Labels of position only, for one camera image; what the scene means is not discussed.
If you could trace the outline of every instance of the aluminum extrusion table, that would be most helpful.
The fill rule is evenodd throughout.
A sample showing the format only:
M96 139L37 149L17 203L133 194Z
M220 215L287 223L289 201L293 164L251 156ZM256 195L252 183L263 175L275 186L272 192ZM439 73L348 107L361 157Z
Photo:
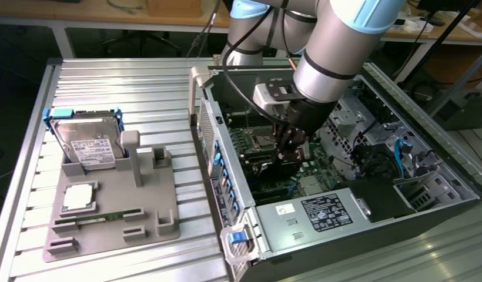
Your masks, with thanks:
M187 121L188 73L211 59L65 60L48 66L0 220L0 281L227 281ZM40 121L47 107L123 111L141 147L172 154L181 235L176 240L51 263L41 259L61 149Z

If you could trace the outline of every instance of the blue cable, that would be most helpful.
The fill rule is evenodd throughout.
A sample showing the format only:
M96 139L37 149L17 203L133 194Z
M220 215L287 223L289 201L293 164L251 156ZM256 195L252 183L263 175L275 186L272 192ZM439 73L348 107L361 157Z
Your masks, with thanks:
M292 186L288 186L287 189L288 189L288 196L291 196L293 194L293 189L296 187L296 183L292 185Z
M400 154L399 154L399 149L401 147L401 145L407 145L407 146L411 146L411 144L404 141L401 138L396 140L396 143L395 143L395 160L396 160L396 164L399 166L399 170L400 170L400 178L404 178L404 172L403 172L403 164L400 162Z

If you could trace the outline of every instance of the blue tab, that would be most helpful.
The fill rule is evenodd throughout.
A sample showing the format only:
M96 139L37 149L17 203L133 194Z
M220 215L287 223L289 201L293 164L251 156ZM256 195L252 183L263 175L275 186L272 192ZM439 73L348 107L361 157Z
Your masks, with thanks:
M239 244L248 241L248 237L244 231L241 232L233 232L228 234L228 243L229 244Z
M212 163L217 165L219 162L220 162L220 159L221 159L221 154L220 154L220 153L216 153L215 158L213 158L213 160L212 160Z
M44 108L43 109L43 122L45 123L45 126L47 126L48 130L51 130L49 113L51 113L51 109Z
M113 109L113 115L117 118L117 122L119 122L119 130L124 131L124 123L123 123L123 112L120 110L119 107L115 107Z
M73 116L73 109L52 109L51 116L53 119L69 119Z
M400 153L399 153L401 146L411 146L411 144L400 138L395 142L393 154L395 154L396 164L397 164L399 170L400 170L400 178L404 178L403 163L400 161Z

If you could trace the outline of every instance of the sticker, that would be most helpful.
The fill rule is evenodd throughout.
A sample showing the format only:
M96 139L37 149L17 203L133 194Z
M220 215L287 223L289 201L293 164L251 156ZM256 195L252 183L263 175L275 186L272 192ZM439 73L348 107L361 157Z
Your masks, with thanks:
M72 141L75 155L83 166L115 163L113 152L108 139Z
M284 215L287 213L293 213L295 208L292 204L281 204L280 206L275 207L275 211L277 212L277 215Z
M304 200L301 205L311 220L313 230L317 232L352 223L352 219L336 194Z

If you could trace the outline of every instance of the blue latch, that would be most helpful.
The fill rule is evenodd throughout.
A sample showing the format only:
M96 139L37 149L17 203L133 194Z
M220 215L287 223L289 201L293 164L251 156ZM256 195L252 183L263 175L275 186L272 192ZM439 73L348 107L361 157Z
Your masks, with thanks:
M45 123L47 130L49 130L51 133L52 133L52 130L51 130L51 122L49 122L49 112L51 112L51 109L49 109L49 108L44 108L44 109L43 109L43 122Z
M115 115L115 118L117 119L119 130L120 130L120 131L124 131L123 111L120 110L119 107L115 107L115 108L113 108L113 115Z
M52 109L51 116L53 119L71 119L73 109Z
M220 162L220 159L221 159L221 154L220 154L220 153L216 153L215 158L213 158L213 160L212 160L212 163L217 165L219 162Z
M248 241L248 236L244 231L233 232L233 233L228 234L228 243L229 244L239 244L239 243L244 243L245 241Z

